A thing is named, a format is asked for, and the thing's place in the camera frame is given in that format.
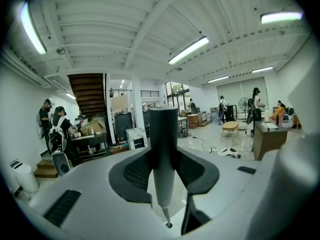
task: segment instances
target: woman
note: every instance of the woman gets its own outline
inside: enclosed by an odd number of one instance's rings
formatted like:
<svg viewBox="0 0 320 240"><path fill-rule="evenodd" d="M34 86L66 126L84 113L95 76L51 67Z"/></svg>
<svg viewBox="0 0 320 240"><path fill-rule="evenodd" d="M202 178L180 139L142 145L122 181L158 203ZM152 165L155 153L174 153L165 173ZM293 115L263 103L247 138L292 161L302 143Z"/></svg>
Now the woman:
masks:
<svg viewBox="0 0 320 240"><path fill-rule="evenodd" d="M281 100L278 100L278 108L275 110L274 114L270 116L270 119L276 119L278 115L281 114L282 111L286 110L286 106L281 102Z"/></svg>
<svg viewBox="0 0 320 240"><path fill-rule="evenodd" d="M66 115L67 113L65 112L65 108L63 106L56 107L54 110L53 118L52 118L52 124L54 126L57 126L60 118L61 117L64 118L64 116ZM79 165L80 162L79 162L79 159L74 155L76 153L74 150L75 148L72 145L72 142L69 136L72 134L75 134L77 130L72 128L70 121L66 118L63 119L60 128L62 129L64 137L66 139L66 147L65 147L64 153L66 154L68 159L71 161L72 166L75 167Z"/></svg>
<svg viewBox="0 0 320 240"><path fill-rule="evenodd" d="M258 96L259 93L260 93L259 89L257 87L255 87L253 89L253 93L252 93L252 100L253 100L253 104L254 104L254 109L252 110L252 112L253 112L253 131L252 131L252 134L253 135L255 134L255 122L262 121L260 108L263 108L264 105L262 105L260 103L260 98Z"/></svg>

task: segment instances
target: low wooden table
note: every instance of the low wooden table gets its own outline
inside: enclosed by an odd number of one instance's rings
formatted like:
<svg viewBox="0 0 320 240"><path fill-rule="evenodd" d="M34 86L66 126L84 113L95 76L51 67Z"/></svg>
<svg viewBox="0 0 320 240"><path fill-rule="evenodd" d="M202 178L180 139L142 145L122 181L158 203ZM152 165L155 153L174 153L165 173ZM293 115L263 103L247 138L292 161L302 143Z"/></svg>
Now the low wooden table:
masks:
<svg viewBox="0 0 320 240"><path fill-rule="evenodd" d="M223 125L221 126L221 127L222 127L221 137L222 137L222 134L224 133L224 131L233 132L234 130L237 129L237 131L238 131L238 133L239 133L238 126L239 126L239 122L237 122L237 121L229 121L229 122L226 122L225 124L223 124Z"/></svg>

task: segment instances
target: white ceiling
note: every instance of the white ceiling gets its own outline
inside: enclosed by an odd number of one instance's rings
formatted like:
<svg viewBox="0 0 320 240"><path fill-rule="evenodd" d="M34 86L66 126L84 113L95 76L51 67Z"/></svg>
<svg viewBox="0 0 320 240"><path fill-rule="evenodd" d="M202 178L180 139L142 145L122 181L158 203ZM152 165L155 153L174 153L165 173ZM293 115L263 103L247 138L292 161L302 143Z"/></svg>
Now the white ceiling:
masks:
<svg viewBox="0 0 320 240"><path fill-rule="evenodd" d="M310 33L304 19L261 24L261 14L301 11L293 0L31 0L30 9L47 53L37 53L19 20L7 43L41 77L109 72L112 81L137 74L200 86L264 66L279 70ZM168 64L201 36L209 44Z"/></svg>

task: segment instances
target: white trash can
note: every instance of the white trash can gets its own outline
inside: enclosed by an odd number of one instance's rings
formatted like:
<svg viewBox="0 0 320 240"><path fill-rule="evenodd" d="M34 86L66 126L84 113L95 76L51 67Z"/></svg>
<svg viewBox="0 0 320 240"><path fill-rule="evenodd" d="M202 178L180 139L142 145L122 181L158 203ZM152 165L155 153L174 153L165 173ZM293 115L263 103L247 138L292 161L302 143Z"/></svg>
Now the white trash can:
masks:
<svg viewBox="0 0 320 240"><path fill-rule="evenodd" d="M30 165L20 162L12 168L18 184L29 193L38 190L39 185Z"/></svg>

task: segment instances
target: wooden table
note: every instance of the wooden table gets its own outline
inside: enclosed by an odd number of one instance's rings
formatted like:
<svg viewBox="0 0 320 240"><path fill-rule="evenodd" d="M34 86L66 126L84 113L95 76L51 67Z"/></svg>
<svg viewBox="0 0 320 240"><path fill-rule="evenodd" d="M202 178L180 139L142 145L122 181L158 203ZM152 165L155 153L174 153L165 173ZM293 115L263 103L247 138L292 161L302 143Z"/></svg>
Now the wooden table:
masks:
<svg viewBox="0 0 320 240"><path fill-rule="evenodd" d="M188 126L188 118L187 117L179 117L178 116L178 123L182 123L183 121L185 121L185 124L186 124L186 128L189 129L189 126Z"/></svg>
<svg viewBox="0 0 320 240"><path fill-rule="evenodd" d="M188 116L189 128L194 129L199 125L199 115L189 114Z"/></svg>
<svg viewBox="0 0 320 240"><path fill-rule="evenodd" d="M262 121L256 121L254 125L254 136L252 151L255 160L261 160L265 153L278 150L287 140L288 129L283 127L265 128Z"/></svg>
<svg viewBox="0 0 320 240"><path fill-rule="evenodd" d="M238 133L239 133L239 122L237 121L229 121L226 122L225 124L223 124L222 127L222 134L224 133L224 131L229 131L229 132L233 132L234 130L237 129Z"/></svg>

